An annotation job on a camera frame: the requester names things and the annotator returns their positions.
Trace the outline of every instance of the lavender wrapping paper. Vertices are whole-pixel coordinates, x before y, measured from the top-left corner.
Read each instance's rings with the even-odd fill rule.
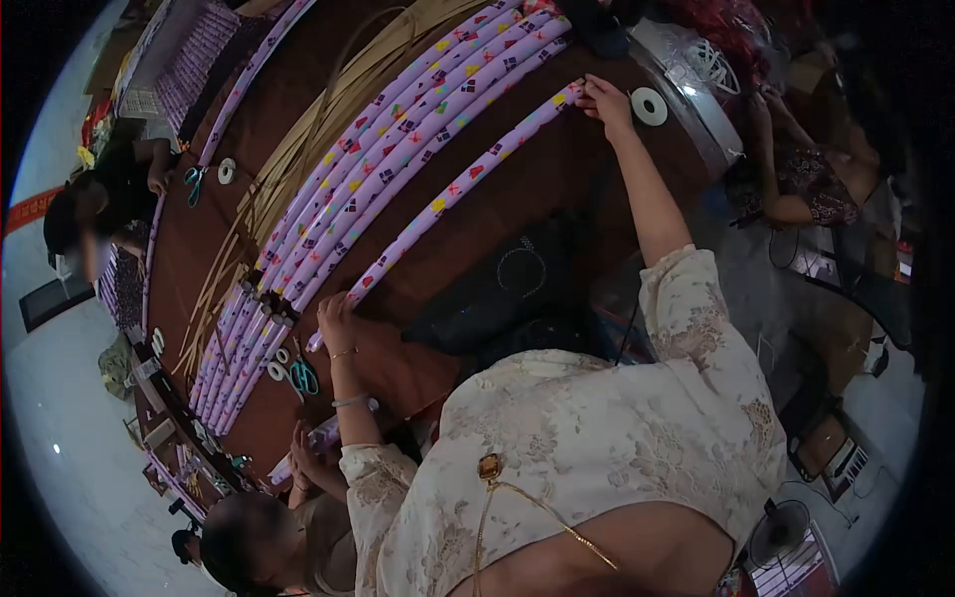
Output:
[[[241,102],[245,96],[245,92],[248,91],[252,80],[262,69],[268,58],[272,56],[275,48],[279,45],[279,42],[282,41],[282,38],[286,36],[288,30],[290,30],[314,4],[315,0],[295,0],[295,2],[288,7],[285,14],[275,22],[272,31],[268,32],[268,35],[259,46],[259,49],[256,50],[249,59],[248,64],[245,65],[245,70],[239,75],[239,79],[236,80],[235,85],[232,87],[232,92],[229,93],[228,99],[216,117],[216,122],[212,125],[212,131],[209,133],[209,139],[202,148],[199,166],[208,166],[209,162],[212,161],[212,155],[216,153],[216,148],[219,147],[219,140],[223,136],[223,131],[225,127],[228,126],[229,120],[232,119],[232,115],[239,106],[239,102]]]
[[[262,334],[262,329],[272,314],[271,309],[263,309],[261,304],[257,303],[256,307],[251,319],[249,319],[248,326],[246,326],[243,334],[239,337],[240,339],[236,343],[236,346],[231,350],[231,359],[228,360],[229,373],[223,376],[223,381],[219,388],[214,388],[214,390],[217,390],[216,393],[209,395],[209,400],[212,400],[212,396],[214,395],[215,401],[212,402],[212,409],[209,412],[208,420],[204,419],[202,421],[203,423],[214,426],[219,420],[225,408],[225,401],[232,392],[232,387],[239,379],[246,359],[248,359],[249,354],[255,347],[259,335]]]
[[[474,118],[478,117],[485,108],[490,106],[501,97],[505,92],[507,92],[511,87],[516,85],[518,81],[524,78],[525,75],[531,71],[538,68],[541,64],[549,60],[554,55],[563,51],[567,47],[566,42],[563,38],[559,37],[547,45],[543,50],[537,53],[535,59],[525,60],[522,62],[517,69],[514,69],[508,73],[503,79],[491,86],[491,89],[484,92],[478,99],[471,102],[471,104],[461,112],[458,117],[452,120],[446,127],[438,131],[437,135],[422,149],[418,152],[418,155],[414,157],[408,166],[402,170],[394,178],[394,180],[389,184],[385,191],[378,195],[378,197],[371,202],[371,205],[368,206],[368,209],[365,210],[365,213],[358,216],[354,225],[349,229],[349,231],[342,236],[338,244],[335,245],[334,250],[329,254],[324,262],[318,267],[315,272],[315,275],[308,281],[305,290],[302,291],[302,294],[292,302],[292,308],[301,312],[302,309],[308,306],[308,303],[311,302],[311,299],[315,297],[315,294],[318,293],[318,290],[322,287],[325,281],[328,279],[329,275],[335,270],[342,259],[345,258],[345,254],[348,253],[349,249],[355,244],[355,241],[368,229],[374,219],[378,217],[378,214],[388,206],[388,203],[404,188],[405,184],[412,179],[412,177],[417,174],[421,168],[424,167],[426,163],[439,152],[445,144],[451,139],[453,139],[457,133],[461,131],[462,128],[467,126]]]
[[[411,223],[398,234],[394,242],[385,249],[378,260],[365,270],[358,282],[351,287],[349,298],[352,302],[354,304],[360,303],[362,299],[368,296],[371,289],[381,281],[388,270],[401,259],[418,238],[435,225],[445,210],[454,207],[468,191],[474,188],[478,181],[494,170],[514,150],[537,134],[544,124],[553,120],[557,114],[563,112],[567,106],[572,105],[580,98],[582,83],[582,80],[576,80],[544,102],[537,110],[522,120],[514,130],[502,137],[472,163],[467,170],[462,172],[454,182],[449,184],[431,201],[430,205],[422,209]],[[319,331],[308,340],[307,350],[315,352],[321,346],[322,333]]]
[[[533,32],[537,28],[534,23],[535,18],[543,21],[544,25]],[[282,293],[289,301],[298,298],[322,260],[328,258],[332,249],[358,216],[364,213],[375,197],[420,151],[425,139],[430,139],[459,115],[477,97],[477,94],[482,94],[507,72],[570,29],[570,23],[563,17],[547,19],[550,19],[550,16],[546,12],[536,12],[528,19],[520,21],[517,26],[495,37],[487,46],[466,58],[460,66],[447,75],[443,85],[426,94],[421,102],[408,112],[405,120],[394,127],[398,131],[406,131],[407,135],[396,145],[386,148],[387,155],[369,175],[365,175],[367,177],[363,181],[359,177],[356,181],[350,182],[348,187],[342,185],[335,191],[335,195],[339,195],[339,192],[343,190],[351,191],[352,194],[345,202],[342,202],[341,210],[326,231],[322,232],[321,226],[315,226],[302,239],[299,246],[313,245],[311,252],[308,253],[307,258],[303,257],[301,262],[289,262],[283,265],[281,278],[273,285],[276,292]],[[515,38],[518,41],[508,48],[507,42]],[[454,89],[452,85],[458,84],[460,87],[451,92],[451,89]],[[430,106],[435,108],[427,114]],[[414,116],[413,112],[421,114],[422,117]],[[412,118],[421,118],[421,120],[415,122]],[[369,163],[363,166],[363,173],[364,169],[371,165],[373,164],[369,160]],[[333,198],[329,207],[335,203],[337,200]]]
[[[259,303],[255,298],[246,296],[243,299],[242,306],[239,307],[239,315],[235,325],[232,326],[232,331],[225,337],[224,348],[220,350],[219,344],[216,343],[216,346],[212,349],[212,360],[209,361],[209,365],[206,367],[206,377],[211,374],[211,382],[202,384],[199,405],[196,407],[196,415],[199,416],[203,423],[207,422],[212,415],[212,409],[216,403],[216,396],[219,395],[219,388],[222,386],[223,379],[225,378],[225,366],[231,363],[232,356],[235,354],[236,347],[239,345],[239,340],[243,337],[245,329],[248,328],[248,323],[251,321],[252,315],[258,307]],[[229,366],[229,371],[234,371],[231,365]]]
[[[259,284],[259,289],[273,288],[273,283],[280,274],[279,268],[276,267],[272,269],[271,266],[267,266],[266,264],[281,267],[286,263],[289,255],[293,254],[293,250],[298,248],[297,244],[299,243],[299,239],[305,234],[308,226],[318,216],[322,207],[329,203],[331,193],[341,184],[346,175],[351,172],[351,169],[358,160],[365,155],[366,150],[375,144],[375,140],[382,135],[382,131],[387,131],[393,122],[404,114],[405,110],[399,102],[407,101],[407,98],[401,98],[406,95],[413,95],[417,84],[422,82],[422,77],[430,80],[430,78],[426,76],[430,68],[438,64],[444,55],[457,48],[462,39],[470,37],[472,30],[475,32],[496,31],[497,28],[490,30],[484,26],[495,16],[497,17],[497,19],[495,19],[496,21],[500,19],[498,15],[502,11],[506,12],[501,16],[511,18],[511,11],[508,9],[517,4],[518,2],[514,2],[513,0],[497,2],[492,6],[486,7],[456,27],[431,46],[417,60],[412,62],[412,64],[402,72],[399,78],[386,87],[385,90],[365,108],[362,114],[351,124],[346,134],[336,141],[335,145],[332,146],[319,163],[319,167],[323,168],[323,170],[318,173],[318,176],[309,178],[310,184],[308,186],[312,187],[311,192],[303,193],[300,205],[295,206],[294,209],[291,206],[289,210],[286,211],[287,214],[291,214],[297,210],[297,213],[295,213],[294,216],[289,216],[287,225],[283,225],[282,222],[280,222],[280,227],[284,227],[285,232],[281,232],[280,229],[278,236],[273,233],[273,236],[269,237],[269,242],[263,254],[260,256],[259,261],[256,263],[256,268],[265,271],[265,276]],[[391,105],[391,110],[385,110],[385,106],[387,105]],[[374,118],[374,124],[369,123],[372,118]],[[379,124],[383,121],[382,118],[388,122],[388,126],[383,127]],[[357,134],[357,139],[351,137],[351,131]],[[321,179],[318,186],[313,186],[313,183],[317,183],[318,179]],[[308,250],[303,248],[297,252],[299,254],[292,257],[293,261],[300,260]]]
[[[236,419],[239,417],[239,411],[245,406],[245,402],[248,400],[252,390],[255,389],[255,384],[259,382],[259,378],[262,377],[262,373],[265,372],[265,369],[268,367],[268,363],[275,356],[275,353],[282,348],[282,343],[288,338],[288,333],[292,330],[291,326],[285,324],[282,325],[282,328],[279,330],[279,334],[275,336],[275,339],[272,340],[272,343],[268,345],[268,348],[265,350],[265,354],[262,355],[262,358],[259,359],[259,363],[255,366],[255,370],[252,372],[252,375],[248,378],[248,382],[245,384],[245,388],[242,393],[239,395],[239,400],[236,402],[235,408],[232,409],[232,414],[229,415],[229,419],[225,422],[223,429],[216,432],[217,436],[226,436],[229,431],[232,429],[232,425],[235,424]]]
[[[475,18],[477,19],[482,15],[486,18],[489,14],[494,12],[496,12],[494,7],[487,7],[479,12]],[[297,229],[295,234],[301,234],[304,226],[314,218],[314,215],[312,215],[311,218],[306,219],[306,216],[303,214],[307,215],[308,213],[306,210],[308,203],[315,201],[312,195],[317,191],[318,185],[323,182],[330,172],[335,170],[343,156],[348,156],[360,151],[362,143],[359,142],[358,148],[355,148],[355,140],[351,137],[357,135],[362,136],[359,137],[359,139],[363,139],[364,133],[370,128],[368,124],[369,121],[373,118],[377,118],[384,110],[385,105],[392,103],[404,89],[414,84],[414,81],[421,76],[429,66],[440,59],[441,56],[450,52],[457,43],[458,39],[454,33],[448,33],[448,35],[428,48],[417,60],[409,64],[394,81],[385,87],[372,103],[362,110],[358,118],[346,129],[345,134],[335,141],[335,144],[331,146],[329,152],[322,158],[322,161],[320,161],[315,166],[315,169],[312,170],[311,174],[308,175],[306,184],[299,189],[299,192],[295,195],[295,199],[292,200],[292,203],[283,215],[282,220],[279,221],[275,230],[273,230],[271,236],[269,236],[268,242],[265,244],[265,247],[263,247],[262,253],[259,255],[259,260],[255,264],[256,269],[267,271],[271,265],[280,265],[282,261],[285,260],[285,257],[294,246],[295,240],[298,238],[297,236],[292,237],[293,240],[286,244],[288,231],[294,226]],[[318,213],[318,207],[314,208],[314,213]],[[280,247],[285,248],[286,246],[287,251],[285,251],[285,255],[282,255]],[[275,259],[276,254],[282,256],[279,259]]]
[[[216,328],[219,330],[219,336],[227,338],[232,332],[232,327],[239,317],[238,306],[244,298],[242,285],[237,284],[232,287],[229,298],[223,304],[223,310],[219,313],[219,320],[216,322]],[[213,330],[209,336],[209,342],[202,353],[202,362],[199,365],[199,371],[196,373],[196,381],[192,384],[192,391],[189,393],[189,410],[195,412],[199,406],[199,397],[202,392],[202,385],[205,382],[205,374],[209,367],[209,361],[212,360],[213,348],[218,348],[219,342],[216,333]]]
[[[252,347],[233,384],[231,386],[223,386],[220,394],[225,394],[225,390],[228,390],[228,398],[223,401],[221,411],[219,413],[213,413],[210,419],[210,424],[215,425],[216,436],[220,436],[223,433],[225,423],[228,422],[229,417],[232,416],[235,410],[236,404],[239,402],[239,396],[242,395],[245,386],[248,385],[249,377],[252,375],[256,366],[259,365],[259,361],[265,355],[265,351],[271,346],[272,341],[275,340],[276,336],[278,336],[284,328],[285,325],[281,316],[275,315],[269,319],[265,327],[262,328],[262,332],[256,339],[255,346]]]
[[[166,203],[166,194],[159,195],[156,201],[156,211],[153,213],[153,223],[149,227],[149,243],[146,245],[145,275],[142,276],[142,330],[149,335],[149,326],[146,319],[149,315],[149,278],[153,273],[153,255],[156,253],[156,236],[159,234],[159,218],[162,216],[162,206]]]

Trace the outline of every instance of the lace top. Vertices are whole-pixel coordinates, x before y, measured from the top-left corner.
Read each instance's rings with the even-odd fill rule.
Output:
[[[708,516],[742,547],[785,471],[769,390],[730,324],[711,252],[688,245],[641,275],[658,363],[614,368],[570,352],[523,352],[451,394],[419,470],[394,446],[343,450],[357,595],[442,597],[473,573],[486,496],[477,466],[492,452],[499,480],[570,525],[669,501]],[[497,492],[482,565],[560,532],[532,502]]]

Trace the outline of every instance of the patterned wrapping paper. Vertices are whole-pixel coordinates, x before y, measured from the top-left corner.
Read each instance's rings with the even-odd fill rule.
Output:
[[[308,285],[305,290],[302,291],[302,294],[292,302],[292,308],[296,311],[301,312],[302,309],[308,306],[308,303],[311,302],[311,299],[314,298],[315,294],[318,293],[318,290],[322,287],[325,281],[328,279],[329,275],[335,270],[342,259],[345,258],[345,254],[351,249],[355,244],[355,241],[368,229],[368,226],[374,222],[374,219],[378,217],[378,214],[388,206],[388,203],[404,188],[412,177],[417,174],[421,168],[424,167],[426,163],[439,152],[449,140],[453,139],[458,132],[465,126],[467,126],[474,118],[478,117],[485,108],[490,106],[495,100],[501,97],[506,93],[511,87],[516,85],[525,75],[531,71],[538,68],[545,61],[553,57],[554,55],[563,51],[566,48],[567,44],[562,37],[559,37],[552,41],[546,48],[541,50],[535,56],[533,60],[525,60],[510,73],[508,73],[503,79],[491,86],[491,89],[484,92],[478,99],[471,102],[471,104],[461,112],[458,117],[452,120],[446,127],[442,128],[437,132],[437,135],[414,157],[413,160],[408,164],[408,166],[402,170],[394,178],[394,180],[385,188],[385,191],[378,195],[377,198],[371,205],[368,206],[368,209],[365,210],[365,213],[358,216],[355,224],[349,229],[349,231],[342,236],[341,240],[335,245],[334,250],[329,254],[324,262],[318,267],[315,272],[315,275],[308,281]]]
[[[239,402],[239,396],[242,394],[245,386],[248,384],[250,376],[254,372],[255,368],[259,365],[263,356],[265,356],[265,351],[272,346],[272,342],[279,335],[282,329],[285,328],[286,326],[284,318],[278,314],[273,315],[262,328],[259,336],[256,338],[255,345],[246,356],[243,366],[241,368],[236,368],[236,373],[238,373],[238,375],[236,375],[235,381],[233,381],[232,385],[229,386],[225,386],[223,384],[223,389],[220,390],[220,395],[225,395],[226,390],[228,390],[228,397],[223,399],[222,409],[218,412],[213,412],[212,417],[209,419],[210,425],[215,426],[216,436],[220,436],[223,433],[223,430],[225,429],[225,423],[228,422],[229,418],[232,416],[232,413],[235,411],[236,405]]]
[[[248,64],[245,65],[245,70],[239,75],[239,79],[236,80],[232,92],[229,93],[229,97],[225,101],[222,111],[219,112],[219,116],[216,117],[215,124],[212,125],[209,139],[202,148],[199,166],[208,166],[209,162],[212,161],[212,156],[216,153],[216,148],[219,147],[219,141],[223,136],[223,131],[225,127],[228,126],[229,120],[232,119],[232,115],[239,106],[239,102],[241,102],[245,96],[245,92],[248,91],[252,80],[262,69],[268,58],[272,56],[275,48],[279,45],[279,42],[282,41],[282,38],[286,36],[288,30],[290,30],[314,4],[315,0],[295,0],[295,2],[288,7],[285,14],[282,15],[282,18],[276,21],[272,31],[268,33],[265,40],[263,40],[259,46],[259,49],[256,50],[249,59]]]
[[[534,23],[535,18],[544,21],[544,25],[539,30]],[[459,115],[477,95],[482,94],[509,71],[517,68],[520,63],[569,29],[570,23],[563,17],[550,19],[550,15],[546,13],[532,15],[495,37],[491,43],[475,51],[449,73],[443,85],[426,94],[412,110],[409,110],[405,119],[392,128],[389,134],[392,131],[398,131],[394,137],[397,143],[382,150],[384,155],[378,158],[380,163],[374,163],[377,152],[372,148],[365,158],[367,163],[361,166],[361,172],[356,173],[352,170],[352,173],[358,176],[353,179],[350,174],[346,179],[350,181],[348,185],[342,184],[336,189],[327,209],[334,213],[335,206],[340,204],[338,214],[326,230],[323,231],[320,225],[309,229],[306,237],[296,246],[293,256],[299,254],[299,247],[313,245],[311,251],[302,254],[301,263],[296,261],[283,265],[281,277],[273,283],[273,289],[283,294],[289,301],[298,298],[322,260],[329,256],[348,228],[374,201],[375,196],[381,193],[417,154],[425,139],[430,139]],[[509,41],[515,43],[508,47]],[[429,114],[428,108],[432,106],[434,109]],[[420,121],[414,121],[413,118],[420,118]],[[386,139],[388,134],[382,137],[379,143]]]
[[[454,182],[449,184],[431,201],[430,205],[421,210],[381,256],[365,270],[365,273],[349,291],[349,298],[352,302],[357,304],[368,296],[371,289],[381,281],[388,270],[401,259],[417,239],[435,225],[445,210],[454,207],[481,179],[533,137],[544,124],[553,120],[567,106],[573,105],[580,98],[582,92],[582,79],[570,83],[522,120],[514,130],[502,137],[472,163],[467,170],[462,172]],[[322,346],[322,343],[322,333],[320,331],[316,332],[308,340],[307,350],[315,352]]]
[[[429,67],[456,48],[461,39],[471,34],[471,30],[479,32],[500,12],[508,11],[517,4],[518,2],[514,0],[500,0],[461,23],[409,64],[401,75],[392,81],[372,103],[365,107],[358,118],[346,129],[342,137],[335,142],[325,157],[315,166],[315,169],[308,176],[306,184],[299,189],[282,220],[272,231],[255,265],[256,269],[265,272],[265,276],[259,284],[259,289],[271,287],[279,273],[279,267],[288,258],[299,238],[326,203],[320,199],[326,193],[319,193],[319,188],[328,188],[328,194],[330,194],[331,190],[334,190],[341,183],[354,164],[365,154],[365,149],[373,145],[374,139],[371,135],[374,135],[377,129],[371,127],[370,122],[376,121],[385,110],[385,106],[392,105],[402,92],[415,85]]]
[[[259,382],[259,378],[262,377],[262,374],[265,372],[265,369],[268,367],[268,363],[275,356],[275,353],[282,348],[282,343],[288,338],[288,333],[291,332],[294,322],[291,319],[286,319],[283,322],[282,329],[279,330],[279,334],[275,336],[275,339],[272,340],[272,343],[265,349],[265,354],[262,355],[262,358],[259,359],[259,363],[255,365],[255,370],[252,372],[252,375],[248,378],[248,382],[245,384],[245,389],[239,395],[239,400],[236,401],[235,408],[232,409],[232,414],[229,415],[228,420],[225,422],[222,430],[216,430],[216,435],[221,437],[229,433],[229,430],[232,429],[232,425],[236,422],[236,419],[239,417],[239,411],[245,406],[245,402],[248,400],[252,390],[255,389],[255,384]]]
[[[202,393],[199,395],[199,405],[196,407],[196,415],[199,416],[203,423],[208,421],[212,416],[216,396],[219,395],[220,387],[225,379],[225,366],[229,366],[230,373],[234,371],[232,357],[235,355],[236,347],[239,346],[239,340],[242,339],[246,328],[248,328],[249,321],[252,320],[252,316],[258,307],[259,302],[255,300],[255,297],[251,295],[245,296],[242,301],[242,306],[239,307],[239,316],[232,326],[232,331],[230,331],[229,335],[225,338],[225,347],[220,349],[219,343],[217,342],[212,348],[212,359],[205,369],[206,377],[208,378],[211,375],[211,383],[202,384]]]
[[[510,11],[508,11],[492,21],[492,23],[487,27],[482,27],[479,29],[475,39],[472,39],[467,43],[461,43],[457,46],[455,54],[466,54],[464,57],[461,55],[456,55],[455,57],[449,58],[447,60],[442,59],[441,61],[432,65],[431,68],[435,69],[435,75],[440,75],[440,78],[444,79],[444,84],[448,86],[455,86],[458,82],[463,81],[466,76],[463,66],[452,69],[451,73],[447,74],[440,69],[440,62],[445,62],[448,64],[454,62],[456,64],[460,64],[462,61],[473,62],[474,60],[479,60],[478,56],[475,56],[475,54],[478,53],[478,49],[481,47],[481,42],[487,38],[491,38],[491,43],[488,45],[488,47],[493,46],[495,48],[503,49],[508,39],[520,37],[526,34],[524,31],[515,30],[517,33],[508,35],[507,31],[511,29],[512,19],[513,15]],[[503,33],[496,35],[498,31],[503,31]],[[471,36],[468,34],[467,30],[463,28],[457,28],[455,29],[455,32],[459,32],[457,34],[464,37]],[[423,82],[423,80],[419,78],[410,86],[412,93],[419,82]],[[431,97],[431,94],[426,93],[425,97],[421,99],[421,102],[413,106],[411,110],[422,110],[428,105],[429,102],[431,104],[436,104],[436,101],[433,97]],[[395,103],[393,105],[392,112],[397,115],[398,112],[401,112],[399,104]],[[269,285],[264,286],[264,288],[270,288],[279,294],[282,293],[282,289],[287,286],[292,274],[294,274],[296,269],[298,269],[302,264],[310,248],[318,241],[319,236],[321,236],[321,234],[329,227],[329,220],[338,212],[342,205],[344,205],[344,201],[349,198],[349,195],[354,192],[354,189],[357,188],[357,186],[360,185],[362,181],[373,171],[374,167],[388,155],[388,152],[391,150],[390,145],[393,146],[393,141],[397,142],[409,133],[407,129],[399,129],[397,123],[394,122],[394,118],[389,113],[383,113],[379,118],[382,117],[384,117],[387,121],[385,126],[379,126],[378,122],[376,121],[375,124],[373,124],[371,128],[362,136],[365,138],[364,146],[367,147],[369,144],[371,144],[371,149],[361,159],[361,162],[356,163],[358,162],[358,158],[349,160],[350,156],[345,156],[342,158],[342,162],[340,162],[335,169],[332,169],[332,172],[329,174],[329,176],[322,181],[322,184],[319,186],[319,194],[322,194],[323,192],[326,193],[323,206],[319,208],[320,211],[318,215],[309,220],[310,224],[305,229],[304,236],[301,238],[286,239],[287,242],[294,243],[293,249],[291,249],[286,256],[285,261],[281,265],[281,269],[279,269],[277,272],[272,272],[271,276],[266,275]],[[358,140],[358,145],[360,146],[361,143],[362,139],[360,138]],[[344,167],[347,164],[351,165],[350,170]],[[347,186],[341,184],[342,180],[349,181],[349,184]]]
[[[226,351],[232,353],[228,360],[229,372],[223,376],[223,381],[218,391],[216,391],[214,395],[209,395],[209,400],[212,401],[212,409],[209,412],[208,421],[203,420],[203,422],[215,425],[216,421],[219,420],[225,408],[225,401],[232,392],[232,387],[239,380],[245,362],[255,348],[255,342],[271,316],[271,309],[265,309],[261,303],[256,303],[255,312],[252,314],[251,319],[249,319],[243,334],[239,336],[239,341],[236,343],[236,346],[232,347],[231,350],[230,347],[226,346]]]
[[[153,223],[149,227],[149,244],[146,246],[145,275],[142,277],[142,330],[149,332],[146,319],[149,316],[149,279],[153,273],[153,255],[156,251],[156,235],[159,234],[159,217],[162,215],[162,206],[166,203],[166,194],[159,195],[156,201],[156,211],[153,212]]]
[[[232,287],[232,292],[223,304],[223,310],[219,313],[219,320],[216,322],[216,328],[219,330],[219,336],[221,338],[227,338],[229,333],[232,332],[232,327],[235,326],[236,320],[239,318],[238,307],[245,296],[247,296],[247,292],[243,291],[242,285],[237,284]],[[209,361],[212,360],[213,349],[218,347],[219,339],[213,330],[213,332],[209,334],[209,342],[205,347],[205,351],[202,353],[202,362],[196,373],[196,380],[192,384],[192,390],[189,392],[190,411],[195,412],[199,406],[199,397],[202,393],[202,384],[205,380],[206,369],[209,366]]]

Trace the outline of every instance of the dark hair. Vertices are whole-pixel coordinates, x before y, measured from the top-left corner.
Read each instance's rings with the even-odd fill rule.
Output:
[[[189,564],[192,560],[192,554],[189,553],[189,550],[186,548],[189,545],[189,541],[193,537],[196,537],[195,533],[190,530],[180,529],[173,533],[173,551],[176,552],[176,555],[179,556],[180,562],[183,564]]]
[[[63,190],[53,196],[43,217],[43,240],[47,243],[47,250],[54,255],[66,255],[66,251],[79,241],[73,189],[74,186],[67,182]]]
[[[209,513],[202,530],[199,546],[202,564],[220,585],[240,597],[276,597],[283,591],[256,583],[250,576],[252,562],[246,546],[249,528],[242,511],[263,495],[245,492],[221,500]],[[275,502],[285,507],[280,501]]]

